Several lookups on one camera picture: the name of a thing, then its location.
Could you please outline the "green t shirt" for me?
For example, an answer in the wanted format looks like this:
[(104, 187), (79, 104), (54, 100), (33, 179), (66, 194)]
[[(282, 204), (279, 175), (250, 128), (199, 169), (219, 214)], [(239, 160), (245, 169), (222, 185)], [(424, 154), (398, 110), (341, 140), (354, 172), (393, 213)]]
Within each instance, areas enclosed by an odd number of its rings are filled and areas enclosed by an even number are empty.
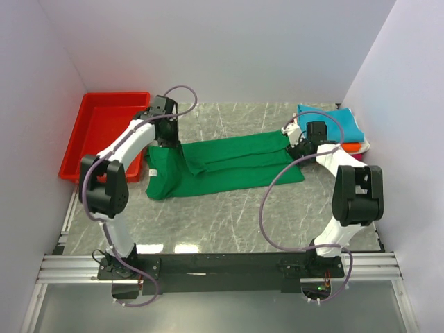
[(293, 162), (289, 140), (279, 130), (254, 135), (183, 144), (151, 146), (146, 154), (152, 200), (202, 196), (269, 185)]

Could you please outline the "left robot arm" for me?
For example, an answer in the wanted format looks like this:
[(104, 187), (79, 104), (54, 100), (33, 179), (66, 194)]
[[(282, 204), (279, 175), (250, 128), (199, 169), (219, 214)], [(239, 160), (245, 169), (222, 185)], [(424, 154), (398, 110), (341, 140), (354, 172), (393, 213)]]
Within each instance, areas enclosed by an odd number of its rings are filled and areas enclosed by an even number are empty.
[(100, 225), (107, 243), (101, 269), (109, 274), (147, 276), (138, 267), (136, 244), (121, 213), (129, 200), (126, 171), (152, 143), (168, 148), (180, 144), (178, 104), (168, 96), (157, 95), (109, 146), (96, 155), (85, 155), (80, 162), (79, 201), (86, 215)]

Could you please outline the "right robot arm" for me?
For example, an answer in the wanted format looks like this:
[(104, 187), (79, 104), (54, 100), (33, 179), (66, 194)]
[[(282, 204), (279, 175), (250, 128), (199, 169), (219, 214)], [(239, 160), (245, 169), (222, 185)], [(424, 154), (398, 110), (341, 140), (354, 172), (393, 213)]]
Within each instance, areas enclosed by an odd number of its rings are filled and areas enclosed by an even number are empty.
[(320, 247), (307, 251), (310, 266), (334, 268), (351, 238), (382, 218), (382, 169), (356, 160), (340, 144), (329, 142), (327, 124), (323, 121), (309, 123), (305, 133), (293, 121), (282, 128), (282, 134), (289, 139), (286, 152), (290, 157), (298, 160), (310, 156), (310, 162), (325, 167), (335, 177), (332, 218), (310, 243)]

